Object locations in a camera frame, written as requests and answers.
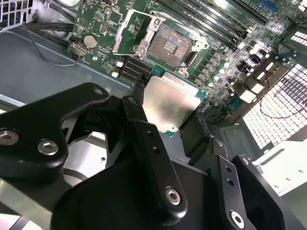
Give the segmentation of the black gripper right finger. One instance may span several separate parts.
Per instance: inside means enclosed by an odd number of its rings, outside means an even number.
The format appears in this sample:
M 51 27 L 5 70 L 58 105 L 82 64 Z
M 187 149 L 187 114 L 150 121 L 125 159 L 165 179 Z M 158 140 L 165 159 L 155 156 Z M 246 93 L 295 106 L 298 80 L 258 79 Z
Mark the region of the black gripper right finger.
M 246 157 L 229 159 L 225 144 L 193 112 L 179 129 L 189 165 L 209 176 L 215 223 L 224 230 L 298 230 L 300 221 Z

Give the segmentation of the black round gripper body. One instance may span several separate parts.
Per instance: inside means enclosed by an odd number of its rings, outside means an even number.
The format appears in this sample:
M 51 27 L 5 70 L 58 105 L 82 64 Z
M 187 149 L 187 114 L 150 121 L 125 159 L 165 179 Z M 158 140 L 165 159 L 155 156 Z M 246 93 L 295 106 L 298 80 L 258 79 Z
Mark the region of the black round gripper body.
M 56 205 L 54 230 L 223 230 L 207 173 L 166 153 L 128 156 L 70 189 Z

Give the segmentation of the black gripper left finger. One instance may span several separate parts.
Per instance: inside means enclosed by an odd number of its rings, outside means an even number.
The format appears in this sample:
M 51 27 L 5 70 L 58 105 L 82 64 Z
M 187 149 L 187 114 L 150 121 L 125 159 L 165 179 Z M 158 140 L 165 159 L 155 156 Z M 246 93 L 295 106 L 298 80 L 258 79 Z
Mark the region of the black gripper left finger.
M 75 186 L 64 180 L 69 146 L 106 135 L 114 164 Z M 3 202 L 40 226 L 168 227 L 188 202 L 155 125 L 131 96 L 83 83 L 0 116 Z

